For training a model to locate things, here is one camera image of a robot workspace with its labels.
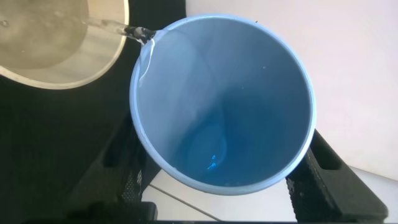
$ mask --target tile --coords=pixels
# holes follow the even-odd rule
[[[143,202],[154,202],[158,220],[214,221],[174,198],[148,186],[142,194]]]
[[[285,180],[253,194],[221,196],[187,187],[162,170],[151,185],[223,221],[296,221]]]

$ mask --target blue bucket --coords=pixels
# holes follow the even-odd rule
[[[316,120],[311,81],[292,49],[235,16],[188,17],[165,30],[142,48],[130,87],[148,154],[211,194],[256,192],[291,173]]]

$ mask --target black surface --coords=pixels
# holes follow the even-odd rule
[[[161,29],[185,16],[184,1],[129,2],[132,25]],[[62,216],[71,195],[81,191],[76,187],[82,177],[88,172],[100,176],[98,169],[89,168],[130,116],[129,83],[139,49],[128,40],[105,75],[71,90],[43,90],[0,76],[0,223]],[[110,193],[101,195],[111,200]],[[88,203],[93,195],[75,197],[74,203]]]
[[[298,222],[379,222],[387,207],[315,130],[310,149],[286,178]]]

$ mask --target floor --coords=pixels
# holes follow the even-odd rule
[[[386,223],[398,222],[398,181],[352,168],[387,205]],[[286,181],[257,193],[220,196],[187,187],[160,171],[145,189],[142,200],[154,202],[158,220],[296,221]]]
[[[296,51],[314,85],[317,129],[348,165],[360,168],[352,169],[387,205],[387,223],[398,222],[397,12],[395,0],[187,0],[189,16],[246,17]],[[284,180],[226,197],[161,171],[143,200],[156,203],[159,220],[295,221]]]

